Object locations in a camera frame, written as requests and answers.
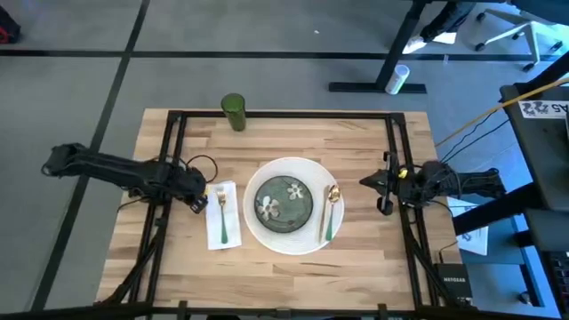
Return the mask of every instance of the fork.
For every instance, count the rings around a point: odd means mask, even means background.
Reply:
[[[223,213],[223,206],[225,205],[225,191],[223,188],[219,188],[216,191],[217,201],[221,208],[221,243],[226,244],[228,242],[228,231],[225,229],[225,214]]]

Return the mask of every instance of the office chair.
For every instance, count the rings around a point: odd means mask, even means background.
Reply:
[[[562,35],[551,26],[556,24],[569,24],[567,12],[569,11],[569,1],[567,0],[513,0],[511,4],[515,5],[520,14],[512,14],[499,10],[486,9],[478,14],[477,21],[481,22],[485,19],[487,13],[492,14],[502,20],[514,24],[513,28],[492,37],[483,43],[477,44],[475,50],[480,52],[494,41],[500,40],[506,36],[512,36],[514,40],[525,35],[527,44],[532,52],[533,62],[524,66],[524,72],[530,71],[536,64],[540,62],[540,51],[537,43],[537,34],[552,37],[557,40],[551,47],[551,51],[555,52],[563,46],[561,41]]]

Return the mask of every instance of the white cylinder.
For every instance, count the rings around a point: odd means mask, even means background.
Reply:
[[[397,94],[401,86],[409,76],[409,68],[406,65],[397,65],[393,70],[393,75],[389,79],[388,85],[385,86],[385,92],[389,94]]]

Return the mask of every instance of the green glass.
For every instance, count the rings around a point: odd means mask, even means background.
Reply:
[[[233,130],[238,132],[245,130],[245,99],[241,94],[230,93],[223,97],[221,109],[223,109],[223,113],[225,113]]]

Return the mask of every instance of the spoon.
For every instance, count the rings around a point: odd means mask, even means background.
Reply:
[[[326,230],[326,241],[332,241],[332,220],[334,213],[334,204],[340,200],[340,187],[333,185],[328,191],[328,200],[330,201],[330,219],[328,220],[328,229]]]

